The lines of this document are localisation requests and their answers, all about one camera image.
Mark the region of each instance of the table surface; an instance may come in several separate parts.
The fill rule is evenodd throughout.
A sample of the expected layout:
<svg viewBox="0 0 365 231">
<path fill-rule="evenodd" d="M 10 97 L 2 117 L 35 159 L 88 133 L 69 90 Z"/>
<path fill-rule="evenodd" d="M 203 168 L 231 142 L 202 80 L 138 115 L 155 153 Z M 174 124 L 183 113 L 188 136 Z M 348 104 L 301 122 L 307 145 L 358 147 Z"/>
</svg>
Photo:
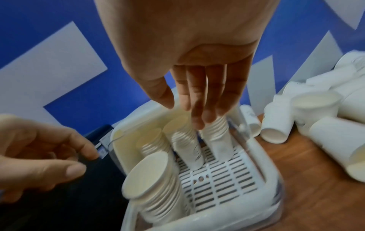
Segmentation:
<svg viewBox="0 0 365 231">
<path fill-rule="evenodd" d="M 284 144 L 257 137 L 281 172 L 284 212 L 264 231 L 365 230 L 365 184 L 350 178 L 310 139 L 293 129 Z"/>
</svg>

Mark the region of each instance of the white plastic basket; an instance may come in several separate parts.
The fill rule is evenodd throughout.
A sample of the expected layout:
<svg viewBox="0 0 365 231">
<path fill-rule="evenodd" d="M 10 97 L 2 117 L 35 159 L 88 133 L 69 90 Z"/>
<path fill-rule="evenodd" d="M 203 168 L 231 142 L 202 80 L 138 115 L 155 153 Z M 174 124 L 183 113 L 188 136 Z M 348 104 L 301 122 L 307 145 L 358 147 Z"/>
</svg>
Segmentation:
<svg viewBox="0 0 365 231">
<path fill-rule="evenodd" d="M 124 121 L 124 124 L 128 124 L 128 132 L 123 130 L 124 134 L 139 130 L 146 125 L 146 121 L 161 121 L 168 114 L 167 111 L 158 110 L 158 106 L 145 112 L 145 115 Z M 206 163 L 199 170 L 190 171 L 178 159 L 179 177 L 184 195 L 194 209 L 192 214 L 153 227 L 129 203 L 121 231 L 246 231 L 260 229 L 278 221 L 284 196 L 278 170 L 254 138 L 246 143 L 249 150 L 252 150 L 250 155 L 233 138 L 232 140 L 235 154 L 233 159 L 225 163 L 217 162 L 208 147 L 202 148 Z M 123 155 L 129 159 L 138 155 L 131 148 L 126 150 L 126 154 L 116 153 L 114 161 L 119 167 L 123 166 L 118 163 L 123 161 Z"/>
</svg>

